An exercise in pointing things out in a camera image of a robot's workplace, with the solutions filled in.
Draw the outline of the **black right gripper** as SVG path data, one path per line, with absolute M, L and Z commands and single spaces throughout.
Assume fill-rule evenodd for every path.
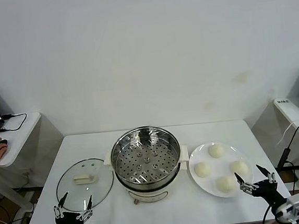
M 266 177 L 266 179 L 256 182 L 254 185 L 245 182 L 239 174 L 234 173 L 236 180 L 240 186 L 240 190 L 253 197 L 261 197 L 269 204 L 270 207 L 279 207 L 286 203 L 284 198 L 277 190 L 277 182 L 275 173 L 269 172 L 266 168 L 256 165 L 258 170 Z

